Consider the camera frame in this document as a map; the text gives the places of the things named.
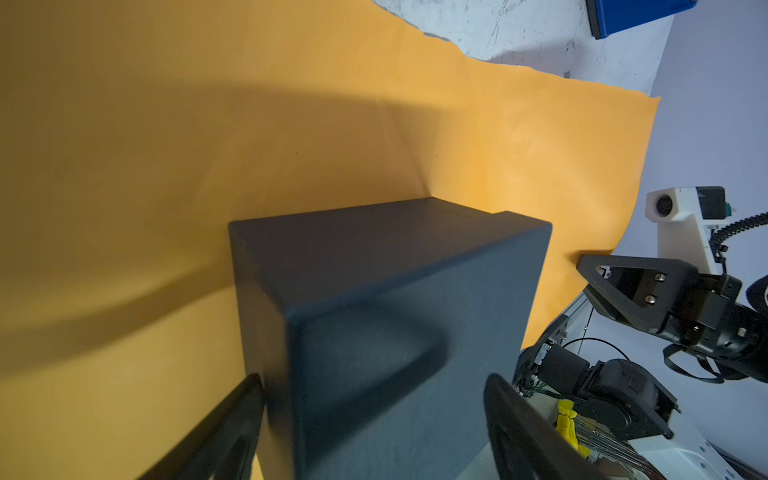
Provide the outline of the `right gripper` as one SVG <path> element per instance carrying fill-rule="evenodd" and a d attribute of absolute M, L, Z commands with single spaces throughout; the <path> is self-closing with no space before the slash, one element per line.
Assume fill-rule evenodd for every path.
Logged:
<path fill-rule="evenodd" d="M 681 322 L 682 332 L 662 351 L 665 366 L 673 372 L 698 378 L 672 360 L 684 352 L 709 374 L 702 382 L 767 381 L 766 277 L 748 287 L 748 304 L 742 305 L 736 301 L 738 279 L 703 275 L 702 284 L 687 292 L 672 313 L 698 278 L 698 268 L 688 262 L 585 254 L 577 261 L 577 271 L 588 282 L 588 300 L 611 320 L 652 335 L 661 334 L 669 316 Z"/>

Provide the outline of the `blue tape dispenser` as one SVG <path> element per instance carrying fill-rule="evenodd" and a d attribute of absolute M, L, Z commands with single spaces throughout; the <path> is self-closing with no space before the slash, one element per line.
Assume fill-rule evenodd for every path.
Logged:
<path fill-rule="evenodd" d="M 586 0 L 590 31 L 595 39 L 690 10 L 697 0 Z"/>

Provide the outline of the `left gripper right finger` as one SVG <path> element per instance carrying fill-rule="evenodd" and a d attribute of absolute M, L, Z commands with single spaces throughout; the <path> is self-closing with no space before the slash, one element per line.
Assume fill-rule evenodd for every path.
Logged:
<path fill-rule="evenodd" d="M 491 450 L 501 479 L 603 477 L 502 376 L 489 375 L 483 403 Z"/>

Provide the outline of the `dark navy gift box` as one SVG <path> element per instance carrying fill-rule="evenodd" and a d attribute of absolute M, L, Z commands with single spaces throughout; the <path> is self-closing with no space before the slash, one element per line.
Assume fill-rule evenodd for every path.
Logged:
<path fill-rule="evenodd" d="M 436 198 L 228 227 L 267 479 L 454 479 L 514 373 L 550 223 Z"/>

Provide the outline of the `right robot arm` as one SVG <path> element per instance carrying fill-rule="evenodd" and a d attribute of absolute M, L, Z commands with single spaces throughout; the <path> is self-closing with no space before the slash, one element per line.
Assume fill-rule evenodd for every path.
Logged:
<path fill-rule="evenodd" d="M 689 377 L 675 362 L 683 352 L 705 371 L 702 382 L 723 384 L 767 380 L 767 280 L 746 291 L 728 274 L 706 274 L 682 260 L 583 255 L 578 272 L 585 294 L 600 315 L 667 341 L 668 369 Z M 545 384 L 543 394 L 570 400 L 575 411 L 607 426 L 620 440 L 653 436 L 671 439 L 676 398 L 650 372 L 626 356 L 595 365 L 563 345 L 546 341 L 524 350 L 515 378 L 526 396 Z"/>

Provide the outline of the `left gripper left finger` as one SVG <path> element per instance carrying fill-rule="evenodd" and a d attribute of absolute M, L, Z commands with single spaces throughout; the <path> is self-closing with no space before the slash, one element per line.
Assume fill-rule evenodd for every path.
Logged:
<path fill-rule="evenodd" d="M 265 393 L 248 375 L 144 479 L 249 479 L 259 441 Z"/>

